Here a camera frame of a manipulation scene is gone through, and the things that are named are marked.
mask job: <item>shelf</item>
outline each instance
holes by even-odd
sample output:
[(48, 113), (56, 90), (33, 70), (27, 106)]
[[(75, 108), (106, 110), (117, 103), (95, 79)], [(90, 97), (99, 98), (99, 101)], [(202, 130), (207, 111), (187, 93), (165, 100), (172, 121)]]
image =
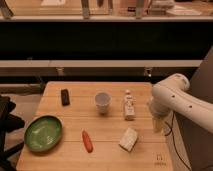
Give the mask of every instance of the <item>shelf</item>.
[(7, 5), (13, 12), (14, 16), (9, 17), (11, 21), (57, 21), (57, 22), (165, 22), (165, 21), (213, 21), (213, 2), (204, 2), (194, 0), (191, 2), (175, 2), (178, 7), (186, 10), (200, 12), (201, 15), (187, 14), (182, 15), (142, 15), (136, 19), (136, 12), (127, 12), (127, 9), (118, 5), (118, 1), (104, 1), (99, 7), (97, 1), (89, 0), (89, 19), (82, 16), (83, 9), (81, 1), (55, 0), (64, 1), (62, 5), (42, 5), (43, 1), (38, 0), (6, 0)]

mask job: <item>black eraser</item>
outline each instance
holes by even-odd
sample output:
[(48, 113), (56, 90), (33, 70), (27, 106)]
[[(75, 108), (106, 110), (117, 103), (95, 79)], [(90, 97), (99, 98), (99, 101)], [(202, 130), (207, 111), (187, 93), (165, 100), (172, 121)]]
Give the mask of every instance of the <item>black eraser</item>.
[(61, 90), (61, 103), (63, 106), (70, 104), (69, 91), (67, 89)]

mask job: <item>floor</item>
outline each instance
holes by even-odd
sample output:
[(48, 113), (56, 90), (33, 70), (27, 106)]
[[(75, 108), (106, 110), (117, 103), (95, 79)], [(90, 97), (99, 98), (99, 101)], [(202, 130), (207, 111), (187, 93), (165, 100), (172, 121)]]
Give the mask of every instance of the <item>floor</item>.
[[(17, 94), (3, 94), (2, 96), (9, 96), (11, 98), (11, 101), (15, 102), (17, 107), (14, 109), (12, 114), (20, 116), (23, 120), (25, 120), (25, 127), (20, 130), (13, 131), (10, 134), (7, 134), (6, 137), (6, 148), (10, 148), (19, 142), (23, 141), (24, 139), (24, 132), (28, 125), (33, 120), (33, 116), (36, 112), (36, 109), (38, 107), (38, 104), (40, 102), (40, 99), (42, 97), (42, 94), (32, 94), (32, 95), (17, 95)], [(180, 136), (179, 128), (176, 122), (176, 119), (174, 120), (174, 134), (175, 134), (175, 141), (177, 150), (180, 153), (181, 158), (188, 164), (188, 158), (186, 157), (185, 148), (182, 142), (182, 138)], [(171, 158), (174, 166), (174, 171), (187, 171), (188, 169), (183, 165), (183, 163), (178, 158), (175, 150), (174, 150), (174, 144), (172, 137), (167, 137), (167, 143), (168, 147), (171, 153)], [(18, 161), (20, 152), (16, 155), (13, 155), (9, 160), (11, 161), (12, 165), (15, 167), (16, 163)]]

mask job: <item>sticker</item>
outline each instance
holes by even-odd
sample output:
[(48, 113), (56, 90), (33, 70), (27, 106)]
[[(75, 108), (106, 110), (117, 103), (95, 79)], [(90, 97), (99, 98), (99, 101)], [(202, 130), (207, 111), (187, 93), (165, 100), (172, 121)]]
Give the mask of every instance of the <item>sticker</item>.
[(43, 0), (41, 6), (60, 6), (64, 5), (66, 0)]

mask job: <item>sponge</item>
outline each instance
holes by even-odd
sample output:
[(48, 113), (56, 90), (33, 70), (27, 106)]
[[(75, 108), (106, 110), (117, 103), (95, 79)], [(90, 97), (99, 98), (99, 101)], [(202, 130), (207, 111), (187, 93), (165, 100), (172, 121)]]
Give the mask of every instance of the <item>sponge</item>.
[(128, 152), (131, 152), (137, 139), (138, 133), (134, 129), (128, 128), (124, 133), (123, 137), (121, 138), (119, 145)]

